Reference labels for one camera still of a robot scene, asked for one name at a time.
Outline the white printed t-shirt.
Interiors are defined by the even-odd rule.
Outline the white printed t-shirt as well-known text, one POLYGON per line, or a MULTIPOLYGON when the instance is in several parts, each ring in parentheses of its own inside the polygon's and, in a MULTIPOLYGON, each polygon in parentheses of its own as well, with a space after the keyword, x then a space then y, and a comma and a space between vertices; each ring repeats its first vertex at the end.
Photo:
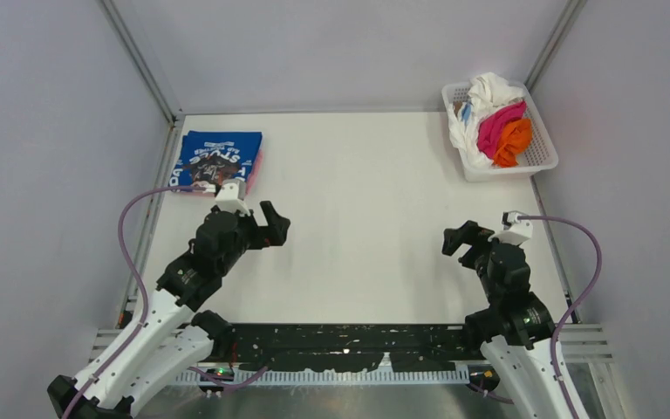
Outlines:
POLYGON ((470 80, 468 99, 447 107, 452 145, 462 151, 472 168, 487 169, 493 163, 479 149, 479 128, 492 114, 524 99, 524 90, 508 80, 485 72, 470 80))

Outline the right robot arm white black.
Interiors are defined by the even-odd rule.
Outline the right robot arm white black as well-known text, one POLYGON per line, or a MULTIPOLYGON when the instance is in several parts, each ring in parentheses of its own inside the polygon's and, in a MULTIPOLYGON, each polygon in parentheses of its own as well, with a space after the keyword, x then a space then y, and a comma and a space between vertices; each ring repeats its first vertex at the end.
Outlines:
POLYGON ((489 303, 464 320, 463 346, 490 363, 522 417, 586 418, 558 346, 562 326, 530 289, 522 245, 533 231, 529 216, 516 211, 504 214, 500 231, 474 221, 444 230, 442 253, 467 246, 458 261, 476 273, 489 303))

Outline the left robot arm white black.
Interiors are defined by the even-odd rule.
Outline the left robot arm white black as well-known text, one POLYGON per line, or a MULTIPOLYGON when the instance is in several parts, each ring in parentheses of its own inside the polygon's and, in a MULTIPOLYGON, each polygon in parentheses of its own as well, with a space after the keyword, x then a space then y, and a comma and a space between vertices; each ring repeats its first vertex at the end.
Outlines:
POLYGON ((188 367, 231 354, 231 324, 200 308, 246 251, 285 244, 291 221, 269 201, 260 206, 264 225, 242 204, 216 205, 206 215, 144 297, 140 315, 93 362, 48 386, 58 417, 132 418, 188 367))

